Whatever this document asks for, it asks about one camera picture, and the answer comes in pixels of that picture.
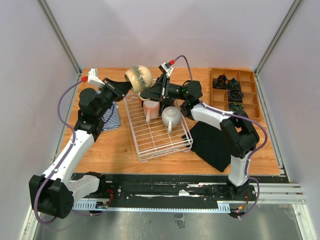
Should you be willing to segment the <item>white pink mug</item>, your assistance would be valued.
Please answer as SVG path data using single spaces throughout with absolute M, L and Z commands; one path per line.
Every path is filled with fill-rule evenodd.
M 157 101 L 147 100 L 143 102 L 143 111 L 146 117 L 146 122 L 149 123 L 152 119 L 159 116 L 160 103 Z

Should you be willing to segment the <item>beige stoneware mug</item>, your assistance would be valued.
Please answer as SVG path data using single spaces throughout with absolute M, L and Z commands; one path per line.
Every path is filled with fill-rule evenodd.
M 148 89 L 153 82 L 150 70 L 143 65 L 137 65 L 130 68 L 125 72 L 124 77 L 127 82 L 131 83 L 131 90 L 135 94 Z

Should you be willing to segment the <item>light grey mug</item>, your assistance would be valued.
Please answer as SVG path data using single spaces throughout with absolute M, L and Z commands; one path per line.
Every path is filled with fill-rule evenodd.
M 174 106 L 168 106 L 162 111 L 161 119 L 167 131 L 171 133 L 173 128 L 181 121 L 181 112 Z

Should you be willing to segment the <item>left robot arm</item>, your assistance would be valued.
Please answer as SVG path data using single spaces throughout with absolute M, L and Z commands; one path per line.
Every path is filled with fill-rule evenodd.
M 74 203 L 87 195 L 101 198 L 107 193 L 106 177 L 97 172 L 87 172 L 81 179 L 70 182 L 76 166 L 87 150 L 100 136 L 105 112 L 114 102 L 121 101 L 131 90 L 129 81 L 113 81 L 105 78 L 99 90 L 85 88 L 79 94 L 77 121 L 71 128 L 71 138 L 59 156 L 42 175 L 29 180 L 29 193 L 35 218 L 42 224 L 40 214 L 66 218 Z

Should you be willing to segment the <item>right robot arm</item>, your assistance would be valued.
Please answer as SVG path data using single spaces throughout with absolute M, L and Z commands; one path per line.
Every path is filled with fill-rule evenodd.
M 202 95 L 199 81 L 187 80 L 183 85 L 177 85 L 170 83 L 170 78 L 165 74 L 158 77 L 154 85 L 139 93 L 141 99 L 155 102 L 182 100 L 180 110 L 184 117 L 221 131 L 231 165 L 226 193 L 230 199 L 238 200 L 249 185 L 248 169 L 251 156 L 260 140 L 259 135 L 253 126 L 253 120 L 243 110 L 230 112 L 210 107 L 200 100 Z

